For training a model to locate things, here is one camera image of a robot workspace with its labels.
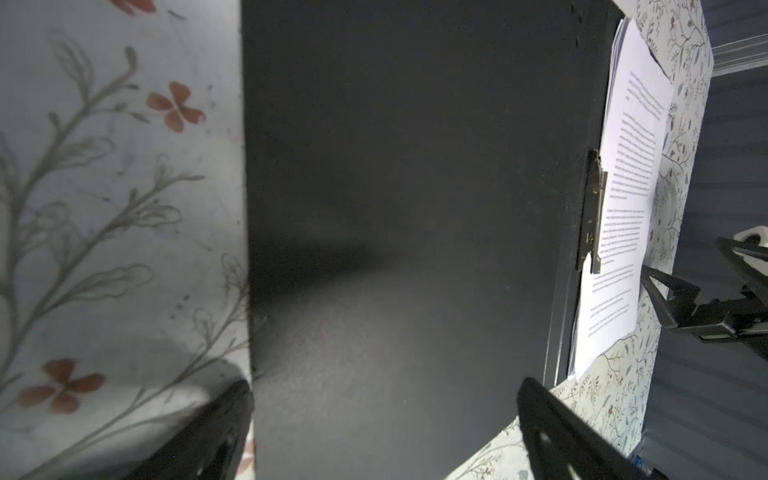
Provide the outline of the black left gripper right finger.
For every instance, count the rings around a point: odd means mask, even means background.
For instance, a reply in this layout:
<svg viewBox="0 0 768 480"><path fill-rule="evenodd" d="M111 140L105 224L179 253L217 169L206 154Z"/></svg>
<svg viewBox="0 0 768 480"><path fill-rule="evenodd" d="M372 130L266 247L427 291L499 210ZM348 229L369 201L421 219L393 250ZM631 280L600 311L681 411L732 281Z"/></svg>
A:
<svg viewBox="0 0 768 480"><path fill-rule="evenodd" d="M534 479L648 477L536 379L523 380L517 408Z"/></svg>

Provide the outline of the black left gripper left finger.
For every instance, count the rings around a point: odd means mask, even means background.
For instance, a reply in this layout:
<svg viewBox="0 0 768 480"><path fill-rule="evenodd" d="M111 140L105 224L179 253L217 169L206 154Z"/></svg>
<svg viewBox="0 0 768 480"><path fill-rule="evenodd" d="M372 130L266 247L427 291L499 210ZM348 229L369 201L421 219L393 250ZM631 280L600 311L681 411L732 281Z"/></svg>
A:
<svg viewBox="0 0 768 480"><path fill-rule="evenodd" d="M251 424L250 385L238 380L151 457L128 479L230 480L237 476Z"/></svg>

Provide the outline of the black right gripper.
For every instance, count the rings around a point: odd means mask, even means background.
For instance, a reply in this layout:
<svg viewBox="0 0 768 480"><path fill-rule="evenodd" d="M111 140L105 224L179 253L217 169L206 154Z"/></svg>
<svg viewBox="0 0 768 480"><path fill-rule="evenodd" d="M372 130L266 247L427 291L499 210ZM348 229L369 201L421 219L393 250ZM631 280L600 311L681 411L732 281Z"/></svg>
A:
<svg viewBox="0 0 768 480"><path fill-rule="evenodd" d="M698 338L702 343L740 343L767 359L767 275L747 262L767 262L767 248L725 237L715 241L744 285L736 300L696 304L701 289L661 270L642 266L641 284L660 325Z"/></svg>

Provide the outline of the printed sheet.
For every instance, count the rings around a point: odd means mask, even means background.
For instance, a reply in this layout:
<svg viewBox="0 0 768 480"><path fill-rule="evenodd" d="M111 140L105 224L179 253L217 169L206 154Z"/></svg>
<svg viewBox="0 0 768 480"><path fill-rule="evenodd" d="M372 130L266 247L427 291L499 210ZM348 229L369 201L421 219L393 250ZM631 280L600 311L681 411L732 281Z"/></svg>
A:
<svg viewBox="0 0 768 480"><path fill-rule="evenodd" d="M635 20L619 23L613 42L603 128L597 243L583 261L570 376L637 323L640 277L673 86Z"/></svg>

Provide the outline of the black file folder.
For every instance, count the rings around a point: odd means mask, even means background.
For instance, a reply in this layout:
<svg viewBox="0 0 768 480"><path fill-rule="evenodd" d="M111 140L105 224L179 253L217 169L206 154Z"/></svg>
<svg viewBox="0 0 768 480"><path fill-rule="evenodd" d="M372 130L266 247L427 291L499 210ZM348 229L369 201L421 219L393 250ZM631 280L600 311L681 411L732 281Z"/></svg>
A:
<svg viewBox="0 0 768 480"><path fill-rule="evenodd" d="M557 365L621 15L243 3L258 478L445 478Z"/></svg>

